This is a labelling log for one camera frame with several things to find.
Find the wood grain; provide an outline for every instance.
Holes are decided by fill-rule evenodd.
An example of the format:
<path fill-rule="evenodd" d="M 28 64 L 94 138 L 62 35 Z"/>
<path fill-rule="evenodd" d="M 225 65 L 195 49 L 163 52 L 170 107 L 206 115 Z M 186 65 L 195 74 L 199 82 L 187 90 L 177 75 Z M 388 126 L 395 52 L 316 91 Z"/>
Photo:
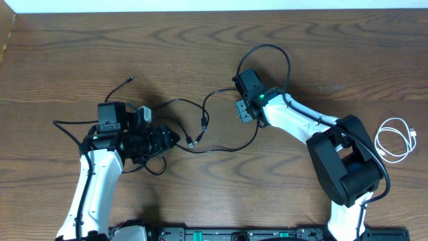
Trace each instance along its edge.
<path fill-rule="evenodd" d="M 211 91 L 232 87 L 241 57 L 261 43 L 286 49 L 290 93 L 311 108 L 354 114 L 371 137 L 392 116 L 415 127 L 416 151 L 387 165 L 391 193 L 369 206 L 366 223 L 404 227 L 412 240 L 428 240 L 428 10 L 19 15 L 0 69 L 0 239 L 53 240 L 64 221 L 79 157 L 53 119 L 95 119 L 97 103 L 129 76 L 135 80 L 112 99 L 147 106 L 177 97 L 202 102 Z M 250 66 L 268 86 L 282 86 L 279 53 L 255 52 L 243 69 Z M 238 98 L 230 92 L 208 101 L 212 119 L 198 149 L 237 147 L 251 138 L 255 123 L 239 123 Z M 193 138 L 200 132 L 194 106 L 177 102 L 157 114 L 180 118 Z M 87 128 L 69 127 L 80 139 Z M 402 151 L 400 140 L 383 138 Z M 306 147 L 281 130 L 261 130 L 237 153 L 173 149 L 166 156 L 169 168 L 160 177 L 145 171 L 120 177 L 112 226 L 138 217 L 214 227 L 329 219 L 330 201 Z"/>

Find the coiled white cable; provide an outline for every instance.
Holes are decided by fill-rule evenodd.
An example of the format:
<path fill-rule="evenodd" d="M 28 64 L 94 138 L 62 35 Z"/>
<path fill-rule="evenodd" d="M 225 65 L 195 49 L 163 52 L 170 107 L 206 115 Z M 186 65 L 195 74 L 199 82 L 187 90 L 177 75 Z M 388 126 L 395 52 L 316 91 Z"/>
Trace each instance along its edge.
<path fill-rule="evenodd" d="M 383 127 L 387 122 L 392 121 L 392 120 L 399 120 L 399 121 L 403 122 L 404 126 L 406 127 L 409 139 L 407 139 L 399 130 L 397 130 L 395 128 L 392 128 L 392 127 Z M 381 142 L 379 141 L 379 134 L 381 132 L 383 132 L 383 131 L 390 131 L 390 132 L 399 134 L 403 138 L 404 142 L 406 143 L 406 148 L 407 148 L 406 152 L 404 152 L 403 154 L 397 155 L 397 154 L 393 154 L 390 151 L 386 150 L 381 145 Z M 397 117 L 389 118 L 389 119 L 387 119 L 386 121 L 384 121 L 381 124 L 381 127 L 379 127 L 379 130 L 376 133 L 376 137 L 374 138 L 374 146 L 376 147 L 377 153 L 379 153 L 379 155 L 381 156 L 381 158 L 384 161 L 386 161 L 387 163 L 399 163 L 400 161 L 404 160 L 404 158 L 406 158 L 407 155 L 411 151 L 413 151 L 413 149 L 415 149 L 415 147 L 416 147 L 416 131 L 413 128 L 409 128 L 407 126 L 407 123 L 403 119 L 401 119 L 401 118 L 397 118 Z M 401 157 L 401 158 L 399 160 L 397 160 L 397 161 L 388 161 L 387 159 L 384 158 L 384 156 L 386 156 L 387 153 L 389 155 L 392 155 L 393 157 Z"/>

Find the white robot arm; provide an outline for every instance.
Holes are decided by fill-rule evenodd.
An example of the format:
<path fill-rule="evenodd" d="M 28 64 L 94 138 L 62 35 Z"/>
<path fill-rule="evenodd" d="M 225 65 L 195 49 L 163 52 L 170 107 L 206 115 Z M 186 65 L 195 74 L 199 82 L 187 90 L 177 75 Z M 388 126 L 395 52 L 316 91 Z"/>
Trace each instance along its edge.
<path fill-rule="evenodd" d="M 278 88 L 267 90 L 252 69 L 234 77 L 233 83 L 243 97 L 235 103 L 241 122 L 258 119 L 265 126 L 280 128 L 308 146 L 318 180 L 332 199 L 328 229 L 335 239 L 353 241 L 358 226 L 359 234 L 364 233 L 365 209 L 358 225 L 361 205 L 371 198 L 381 173 L 356 143 L 350 143 L 351 140 L 342 133 L 334 132 L 316 120 L 342 125 L 372 144 L 362 123 L 354 116 L 340 120 L 320 114 L 295 101 L 289 94 L 284 95 Z M 353 152 L 340 159 L 337 152 L 349 147 Z"/>

